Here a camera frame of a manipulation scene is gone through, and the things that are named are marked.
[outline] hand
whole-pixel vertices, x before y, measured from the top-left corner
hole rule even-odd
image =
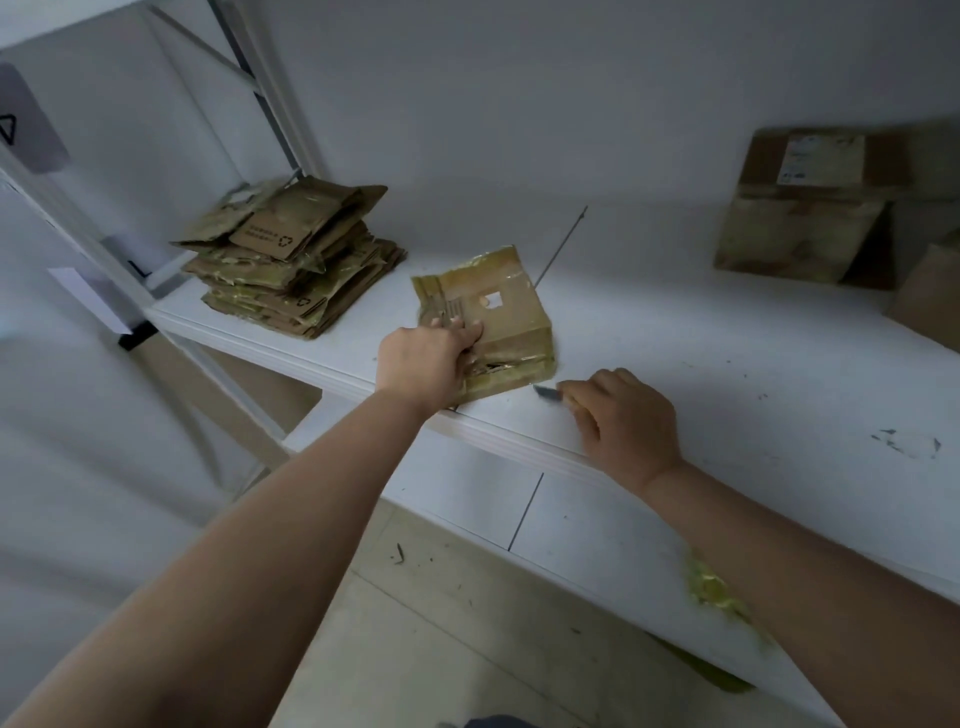
[[[429,327],[398,328],[380,343],[376,391],[408,400],[426,422],[460,391],[469,363],[465,350],[481,333],[482,323],[464,327],[459,316],[450,328],[442,328],[440,319]]]
[[[655,479],[684,463],[673,404],[626,369],[601,369],[557,388],[587,455],[628,491],[644,497]]]

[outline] floor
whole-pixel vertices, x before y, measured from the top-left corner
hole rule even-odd
[[[386,501],[273,728],[815,728],[728,695],[642,630]]]

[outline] right arm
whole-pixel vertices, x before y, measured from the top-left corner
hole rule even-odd
[[[960,607],[686,463],[625,369],[560,385],[587,454],[731,587],[850,726],[960,725]]]

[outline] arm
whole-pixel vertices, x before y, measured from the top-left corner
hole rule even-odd
[[[10,728],[266,726],[380,492],[479,335],[460,324],[384,339],[376,392],[125,602]]]
[[[960,725],[960,607],[685,463],[673,405],[627,370],[561,390],[587,454],[703,553],[848,726]]]

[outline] left arm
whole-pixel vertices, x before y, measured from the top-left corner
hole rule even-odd
[[[9,728],[266,726],[420,427],[480,327],[400,329],[376,392],[77,647]]]

